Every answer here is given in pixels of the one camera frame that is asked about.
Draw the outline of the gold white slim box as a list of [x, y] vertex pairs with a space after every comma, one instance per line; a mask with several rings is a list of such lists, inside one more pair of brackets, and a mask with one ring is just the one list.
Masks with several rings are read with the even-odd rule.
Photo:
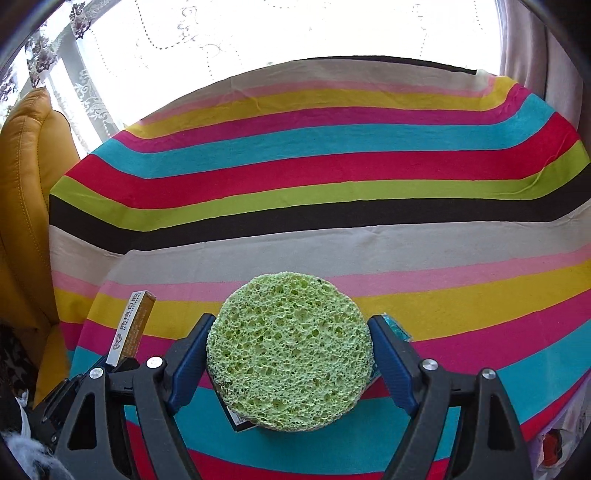
[[117, 367], [136, 355], [154, 304], [155, 296], [147, 290], [131, 293], [106, 356], [108, 366]]

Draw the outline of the teal tissue pack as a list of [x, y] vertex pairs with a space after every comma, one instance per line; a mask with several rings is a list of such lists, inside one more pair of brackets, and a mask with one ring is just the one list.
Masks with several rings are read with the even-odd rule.
[[393, 331], [394, 335], [396, 335], [399, 339], [411, 342], [412, 336], [403, 328], [403, 326], [393, 317], [384, 313], [382, 315], [384, 321], [388, 324], [390, 329]]

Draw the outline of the black barcode box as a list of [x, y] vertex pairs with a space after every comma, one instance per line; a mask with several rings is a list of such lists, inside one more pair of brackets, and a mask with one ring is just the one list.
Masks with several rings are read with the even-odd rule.
[[221, 403], [222, 411], [224, 412], [226, 418], [228, 418], [228, 422], [233, 431], [236, 433], [242, 433], [256, 428], [256, 424], [253, 424], [252, 421], [245, 419], [245, 417], [242, 417], [235, 413], [235, 411], [231, 410], [228, 405], [224, 403], [221, 397], [218, 397], [218, 400]]

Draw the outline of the green sponge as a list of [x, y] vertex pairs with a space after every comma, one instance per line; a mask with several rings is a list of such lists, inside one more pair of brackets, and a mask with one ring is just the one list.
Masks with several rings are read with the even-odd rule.
[[238, 416], [271, 430], [311, 431], [359, 402], [374, 369], [373, 342], [358, 305], [329, 281], [263, 274], [223, 302], [206, 364]]

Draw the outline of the purple storage box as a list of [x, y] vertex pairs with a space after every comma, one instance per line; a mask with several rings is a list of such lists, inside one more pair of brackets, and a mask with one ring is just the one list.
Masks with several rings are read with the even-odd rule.
[[590, 426], [590, 377], [542, 431], [528, 443], [533, 478], [555, 479]]

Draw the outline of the striped colourful cloth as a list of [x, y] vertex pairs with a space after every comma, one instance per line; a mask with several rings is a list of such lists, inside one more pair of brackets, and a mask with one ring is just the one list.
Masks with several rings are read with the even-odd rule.
[[[320, 277], [446, 370], [499, 375], [527, 446], [590, 377], [590, 158], [516, 81], [381, 58], [308, 59], [188, 94], [49, 196], [71, 377], [132, 292], [163, 356], [250, 279]], [[199, 479], [380, 479], [409, 425], [379, 377], [324, 428], [232, 430], [205, 363], [174, 415]]]

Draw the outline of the white lace curtain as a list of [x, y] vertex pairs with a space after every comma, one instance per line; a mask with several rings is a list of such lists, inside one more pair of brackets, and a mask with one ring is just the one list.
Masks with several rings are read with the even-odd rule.
[[8, 70], [6, 118], [36, 87], [85, 156], [119, 131], [211, 79], [204, 1], [66, 1]]

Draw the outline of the pink patterned curtain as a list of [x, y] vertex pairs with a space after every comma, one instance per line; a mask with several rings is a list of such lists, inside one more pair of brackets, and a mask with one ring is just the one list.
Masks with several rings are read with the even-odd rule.
[[500, 73], [545, 100], [590, 147], [590, 88], [555, 36], [522, 2], [496, 2], [501, 24]]

